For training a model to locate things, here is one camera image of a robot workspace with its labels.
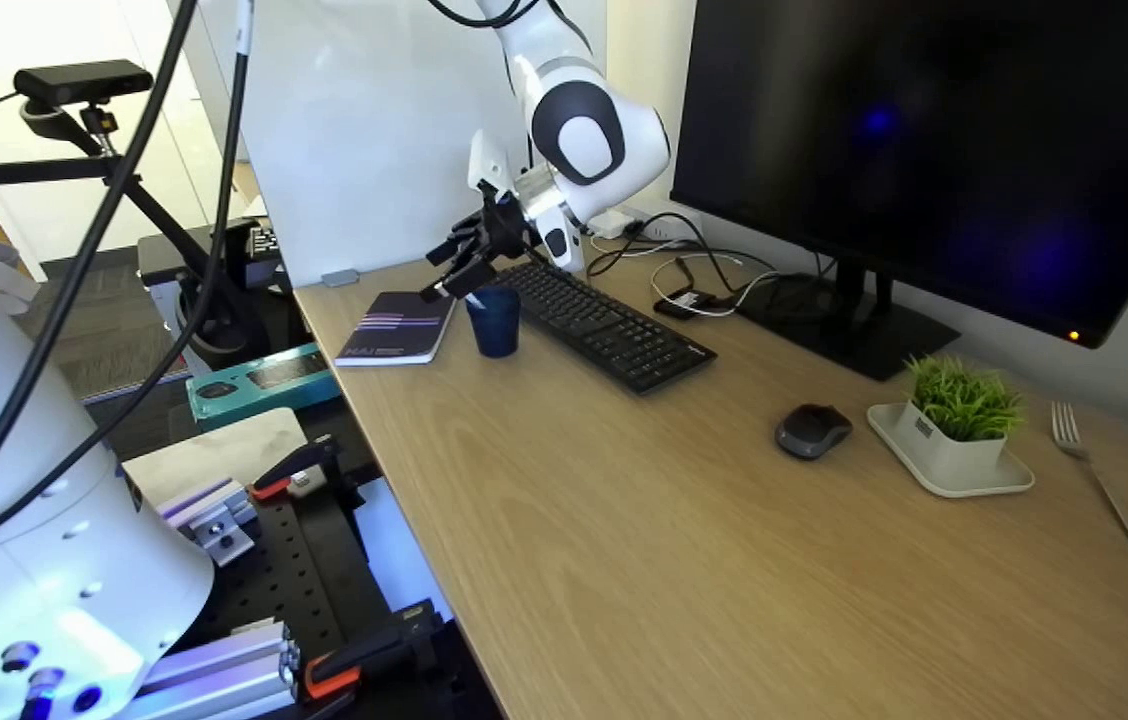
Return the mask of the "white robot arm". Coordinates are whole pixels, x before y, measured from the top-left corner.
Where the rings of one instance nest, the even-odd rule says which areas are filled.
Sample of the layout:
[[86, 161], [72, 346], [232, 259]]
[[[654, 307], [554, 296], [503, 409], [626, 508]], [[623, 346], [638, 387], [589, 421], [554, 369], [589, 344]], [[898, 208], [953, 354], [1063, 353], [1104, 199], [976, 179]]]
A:
[[531, 248], [581, 273], [585, 228], [668, 167], [663, 118], [602, 79], [560, 0], [474, 0], [474, 15], [429, 3], [459, 28], [498, 36], [526, 144], [526, 163], [515, 167], [487, 131], [472, 134], [469, 185], [478, 208], [429, 253], [442, 265], [429, 296], [469, 301], [498, 255]]

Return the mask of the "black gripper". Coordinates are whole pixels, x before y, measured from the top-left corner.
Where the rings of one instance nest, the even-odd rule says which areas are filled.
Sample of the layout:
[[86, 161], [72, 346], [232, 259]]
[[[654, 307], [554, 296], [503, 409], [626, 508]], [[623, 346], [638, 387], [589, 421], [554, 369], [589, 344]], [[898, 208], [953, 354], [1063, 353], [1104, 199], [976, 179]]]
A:
[[478, 208], [452, 224], [446, 235], [423, 255], [429, 265], [442, 265], [457, 255], [457, 267], [419, 289], [423, 301], [463, 301], [485, 289], [497, 267], [493, 259], [522, 255], [526, 253], [526, 224], [522, 208], [512, 191], [478, 191]]

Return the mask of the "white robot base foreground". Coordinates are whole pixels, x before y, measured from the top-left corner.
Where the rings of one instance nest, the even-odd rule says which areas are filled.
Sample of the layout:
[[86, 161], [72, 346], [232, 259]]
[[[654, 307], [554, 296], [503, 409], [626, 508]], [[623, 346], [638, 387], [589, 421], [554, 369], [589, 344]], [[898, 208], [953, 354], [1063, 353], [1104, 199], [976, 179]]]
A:
[[121, 720], [213, 592], [0, 307], [0, 720]]

